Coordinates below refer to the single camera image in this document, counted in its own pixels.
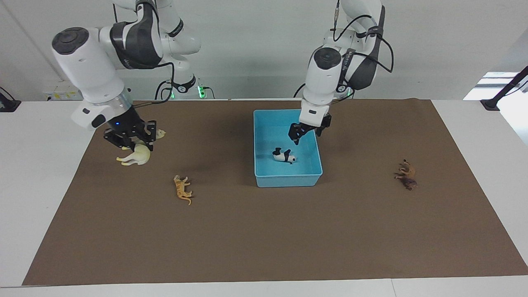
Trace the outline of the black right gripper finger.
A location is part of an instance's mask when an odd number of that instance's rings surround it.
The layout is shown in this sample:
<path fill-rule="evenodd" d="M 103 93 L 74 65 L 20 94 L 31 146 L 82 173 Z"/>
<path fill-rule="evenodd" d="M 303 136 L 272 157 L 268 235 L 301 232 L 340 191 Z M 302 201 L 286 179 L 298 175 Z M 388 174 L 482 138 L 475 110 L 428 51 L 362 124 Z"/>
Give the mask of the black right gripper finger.
<path fill-rule="evenodd" d="M 150 120 L 143 122 L 144 125 L 144 136 L 143 142 L 153 143 L 157 140 L 157 122 L 156 120 Z"/>
<path fill-rule="evenodd" d="M 134 151 L 134 147 L 136 146 L 136 143 L 134 142 L 135 137 L 108 137 L 108 141 L 122 150 Z"/>

